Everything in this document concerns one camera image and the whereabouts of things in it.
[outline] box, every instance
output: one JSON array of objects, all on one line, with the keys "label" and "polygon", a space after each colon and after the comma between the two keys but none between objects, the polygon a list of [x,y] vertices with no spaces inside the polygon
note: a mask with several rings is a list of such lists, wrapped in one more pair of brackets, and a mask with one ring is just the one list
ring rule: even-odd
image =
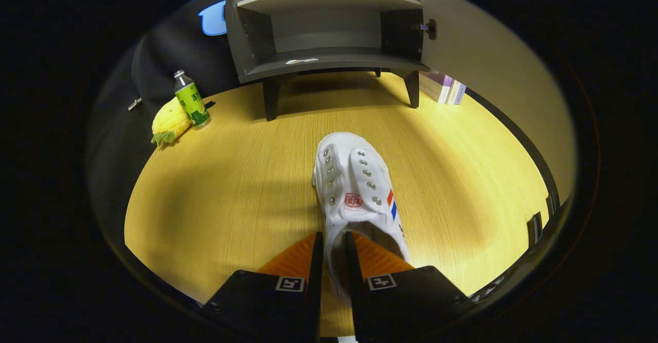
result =
[{"label": "box", "polygon": [[429,95],[436,102],[446,102],[452,77],[438,72],[418,72],[418,83],[422,92]]},{"label": "box", "polygon": [[450,86],[450,92],[448,93],[448,99],[446,104],[454,105],[457,104],[457,100],[461,103],[461,99],[464,97],[464,92],[466,90],[466,85],[462,84],[458,80],[453,80],[452,85]]}]

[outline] blue and red stripe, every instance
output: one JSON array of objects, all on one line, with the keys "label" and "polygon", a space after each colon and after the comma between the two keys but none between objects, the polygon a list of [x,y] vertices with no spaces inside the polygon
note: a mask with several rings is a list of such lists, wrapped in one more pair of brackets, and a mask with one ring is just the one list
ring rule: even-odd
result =
[{"label": "blue and red stripe", "polygon": [[393,197],[393,189],[389,191],[386,202],[388,202],[388,207],[390,207],[391,209],[391,214],[393,215],[393,221],[395,222],[395,215],[397,214],[397,203],[395,202],[395,198]]}]

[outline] green bottle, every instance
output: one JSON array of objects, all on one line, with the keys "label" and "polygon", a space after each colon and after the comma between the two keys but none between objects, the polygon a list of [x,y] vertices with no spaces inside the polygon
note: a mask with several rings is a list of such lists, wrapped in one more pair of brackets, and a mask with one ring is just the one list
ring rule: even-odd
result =
[{"label": "green bottle", "polygon": [[195,130],[206,127],[210,123],[211,118],[205,108],[204,101],[202,101],[202,96],[199,94],[199,90],[197,90],[197,85],[194,84],[191,78],[185,76],[183,69],[174,73],[174,78],[176,79],[174,93],[176,93],[176,98],[183,107],[183,110],[188,114],[188,118],[192,122],[192,127]]}]

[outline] shelf leg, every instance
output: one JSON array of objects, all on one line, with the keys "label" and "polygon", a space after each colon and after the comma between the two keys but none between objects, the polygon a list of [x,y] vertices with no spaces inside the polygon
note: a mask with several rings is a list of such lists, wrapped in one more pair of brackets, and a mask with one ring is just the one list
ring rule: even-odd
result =
[{"label": "shelf leg", "polygon": [[277,118],[277,106],[279,103],[279,92],[281,83],[274,78],[263,80],[263,99],[265,100],[265,117],[268,121]]},{"label": "shelf leg", "polygon": [[418,71],[406,69],[391,69],[391,72],[405,81],[409,104],[412,108],[418,108],[420,87],[418,85]]}]

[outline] cabinet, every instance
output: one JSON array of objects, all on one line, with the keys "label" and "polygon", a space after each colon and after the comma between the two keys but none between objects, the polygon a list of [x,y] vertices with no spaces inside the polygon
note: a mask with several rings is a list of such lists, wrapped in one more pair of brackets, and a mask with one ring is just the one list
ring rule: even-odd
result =
[{"label": "cabinet", "polygon": [[393,72],[418,107],[419,0],[226,0],[224,15],[240,82],[263,81],[267,120],[282,82],[318,71]]}]

